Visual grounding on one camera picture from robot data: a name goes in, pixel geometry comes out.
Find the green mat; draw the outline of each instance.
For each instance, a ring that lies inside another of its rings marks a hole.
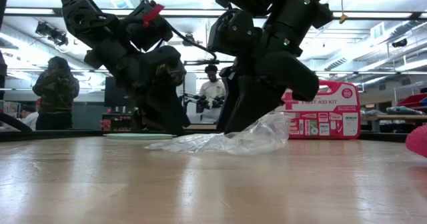
[[[106,134],[107,139],[115,140],[164,140],[172,139],[173,135],[169,134],[145,134],[145,133],[113,133]]]

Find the desk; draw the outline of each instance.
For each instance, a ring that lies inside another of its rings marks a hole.
[[[427,223],[427,159],[404,144],[291,140],[254,156],[147,144],[1,143],[1,223]]]
[[[417,123],[427,122],[427,115],[370,115],[362,116],[361,121],[371,121],[372,122],[372,131],[380,132],[380,121],[381,120],[405,120],[405,121],[415,121]]]

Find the person in camouflage jacket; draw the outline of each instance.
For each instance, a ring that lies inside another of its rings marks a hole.
[[[41,97],[36,130],[64,130],[73,127],[73,100],[79,95],[79,81],[67,60],[54,57],[40,74],[33,92]]]

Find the camouflage jacket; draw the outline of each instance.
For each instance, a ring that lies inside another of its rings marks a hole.
[[[71,72],[46,70],[40,74],[33,91],[41,97],[39,113],[70,113],[73,100],[79,95],[79,81]]]

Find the first aid kit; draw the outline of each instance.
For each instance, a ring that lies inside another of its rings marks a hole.
[[[284,105],[276,111],[292,117],[290,138],[357,139],[360,135],[357,87],[337,81],[320,81],[320,87],[313,101],[295,101],[292,91],[284,93]]]

